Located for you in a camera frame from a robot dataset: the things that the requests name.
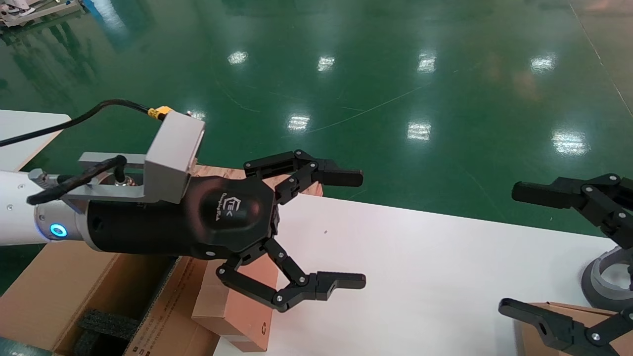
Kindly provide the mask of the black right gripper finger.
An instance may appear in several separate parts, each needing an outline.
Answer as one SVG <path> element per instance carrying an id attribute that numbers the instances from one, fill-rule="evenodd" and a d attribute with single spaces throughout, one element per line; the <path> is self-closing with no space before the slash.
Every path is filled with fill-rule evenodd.
<path id="1" fill-rule="evenodd" d="M 633 245 L 633 181 L 617 174 L 581 180 L 558 177 L 553 183 L 517 182 L 515 201 L 551 208 L 573 208 L 621 248 Z"/>
<path id="2" fill-rule="evenodd" d="M 526 356 L 630 356 L 633 353 L 631 308 L 612 312 L 504 298 L 498 311 L 521 323 Z"/>

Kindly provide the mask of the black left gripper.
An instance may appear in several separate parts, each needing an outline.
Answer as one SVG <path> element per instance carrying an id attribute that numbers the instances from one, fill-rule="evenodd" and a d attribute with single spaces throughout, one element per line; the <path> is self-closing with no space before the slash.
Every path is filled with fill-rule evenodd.
<path id="1" fill-rule="evenodd" d="M 178 204 L 91 201 L 87 223 L 103 252 L 254 261 L 277 232 L 273 190 L 256 177 L 194 177 Z"/>

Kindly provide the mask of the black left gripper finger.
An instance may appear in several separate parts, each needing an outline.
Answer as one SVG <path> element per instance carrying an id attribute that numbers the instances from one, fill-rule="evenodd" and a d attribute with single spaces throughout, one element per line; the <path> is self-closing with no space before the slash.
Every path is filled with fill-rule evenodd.
<path id="1" fill-rule="evenodd" d="M 280 290 L 240 273 L 242 258 L 231 257 L 216 270 L 220 282 L 234 291 L 278 312 L 285 312 L 300 302 L 327 301 L 332 291 L 363 289 L 366 276 L 362 273 L 316 272 L 304 273 L 275 239 L 268 239 L 262 250 L 285 275 L 289 284 Z"/>
<path id="2" fill-rule="evenodd" d="M 360 170 L 342 169 L 334 160 L 317 159 L 303 150 L 251 160 L 244 163 L 244 171 L 247 177 L 257 177 L 260 180 L 287 176 L 274 188 L 275 202 L 280 205 L 285 205 L 315 182 L 322 185 L 359 187 L 364 180 Z"/>

